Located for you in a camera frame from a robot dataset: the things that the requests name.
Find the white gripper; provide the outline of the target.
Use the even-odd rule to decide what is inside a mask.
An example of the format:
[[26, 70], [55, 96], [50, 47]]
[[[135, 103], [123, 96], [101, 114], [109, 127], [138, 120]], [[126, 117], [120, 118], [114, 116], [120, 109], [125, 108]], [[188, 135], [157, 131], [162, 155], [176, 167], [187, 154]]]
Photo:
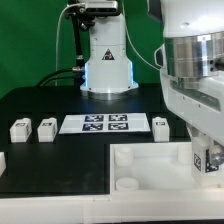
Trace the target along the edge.
[[218, 143], [209, 149], [210, 163], [222, 165], [224, 31], [166, 38], [154, 57], [167, 108]]

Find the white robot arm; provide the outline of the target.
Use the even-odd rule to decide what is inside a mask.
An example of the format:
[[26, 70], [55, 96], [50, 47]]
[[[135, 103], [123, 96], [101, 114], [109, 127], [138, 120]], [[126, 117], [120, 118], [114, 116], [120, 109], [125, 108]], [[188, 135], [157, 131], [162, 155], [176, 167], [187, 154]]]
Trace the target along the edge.
[[[112, 98], [138, 87], [126, 56], [126, 24], [118, 4], [82, 0], [94, 17], [81, 91]], [[209, 162], [224, 163], [224, 0], [147, 0], [163, 24], [155, 53], [167, 108], [208, 138]]]

